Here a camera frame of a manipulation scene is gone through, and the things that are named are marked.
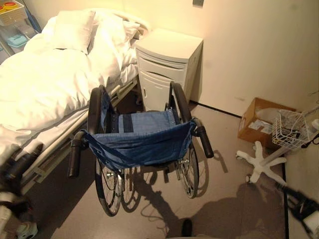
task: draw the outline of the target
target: white blanket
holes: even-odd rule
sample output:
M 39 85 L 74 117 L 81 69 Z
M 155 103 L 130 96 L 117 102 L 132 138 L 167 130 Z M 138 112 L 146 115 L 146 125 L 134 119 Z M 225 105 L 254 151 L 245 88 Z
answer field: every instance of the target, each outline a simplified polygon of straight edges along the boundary
M 11 145 L 23 146 L 38 132 L 85 107 L 94 87 L 119 77 L 129 43 L 118 42 L 125 32 L 107 29 L 112 27 L 121 26 L 101 28 L 101 39 L 95 39 L 89 55 L 52 49 L 50 36 L 42 33 L 1 64 L 0 165 L 12 154 Z

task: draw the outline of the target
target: white bedside cabinet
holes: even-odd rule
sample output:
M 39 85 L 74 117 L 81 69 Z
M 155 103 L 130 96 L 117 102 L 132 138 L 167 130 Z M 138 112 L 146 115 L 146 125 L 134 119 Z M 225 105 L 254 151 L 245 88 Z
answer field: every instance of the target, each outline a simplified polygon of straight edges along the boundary
M 203 39 L 156 29 L 136 43 L 145 110 L 163 111 L 171 81 L 182 85 L 189 101 Z

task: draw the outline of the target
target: wall outlet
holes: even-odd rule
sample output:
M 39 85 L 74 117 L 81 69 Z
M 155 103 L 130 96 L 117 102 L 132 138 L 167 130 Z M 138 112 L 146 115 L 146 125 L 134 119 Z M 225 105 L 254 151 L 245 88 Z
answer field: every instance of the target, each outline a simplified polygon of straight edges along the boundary
M 193 0 L 193 6 L 203 7 L 203 5 L 204 5 L 204 0 Z

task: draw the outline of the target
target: blue fabric seat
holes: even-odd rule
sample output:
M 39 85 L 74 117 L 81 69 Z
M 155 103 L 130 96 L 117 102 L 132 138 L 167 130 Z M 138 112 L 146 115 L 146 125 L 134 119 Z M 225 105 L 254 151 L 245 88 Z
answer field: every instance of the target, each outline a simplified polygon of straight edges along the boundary
M 101 122 L 105 121 L 109 105 L 106 93 L 102 99 Z M 183 158 L 191 143 L 191 131 L 196 126 L 193 121 L 180 123 L 172 110 L 113 114 L 111 120 L 112 133 L 91 135 L 83 131 L 93 153 L 114 171 Z

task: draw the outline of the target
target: drawer handle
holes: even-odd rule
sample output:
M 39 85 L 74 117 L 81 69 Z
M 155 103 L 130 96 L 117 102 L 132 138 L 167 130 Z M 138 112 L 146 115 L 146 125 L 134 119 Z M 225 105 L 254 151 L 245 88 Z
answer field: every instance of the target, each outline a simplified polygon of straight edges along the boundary
M 153 74 L 153 75 L 162 76 L 162 77 L 167 78 L 167 79 L 170 79 L 170 80 L 172 81 L 172 79 L 171 79 L 170 77 L 167 77 L 167 76 L 165 76 L 165 75 L 159 74 L 159 73 L 157 73 L 157 72 L 153 72 L 153 71 L 147 71 L 147 72 L 148 72 L 148 73 L 151 73 L 151 74 Z
M 179 67 L 173 66 L 173 65 L 171 65 L 171 64 L 167 64 L 167 65 L 166 65 L 166 64 L 163 64 L 163 63 L 161 63 L 161 62 L 152 61 L 152 60 L 150 60 L 150 59 L 148 59 L 148 58 L 144 58 L 144 57 L 142 57 L 142 56 L 141 56 L 141 58 L 142 58 L 143 60 L 145 60 L 145 61 L 149 61 L 149 62 L 152 62 L 152 63 L 154 63 L 154 64 L 158 64 L 158 65 L 161 65 L 161 66 L 164 66 L 164 67 L 167 67 L 167 68 L 173 68 L 173 69 L 176 69 L 176 70 L 181 70 L 181 69 L 183 69 L 182 66 L 179 68 Z

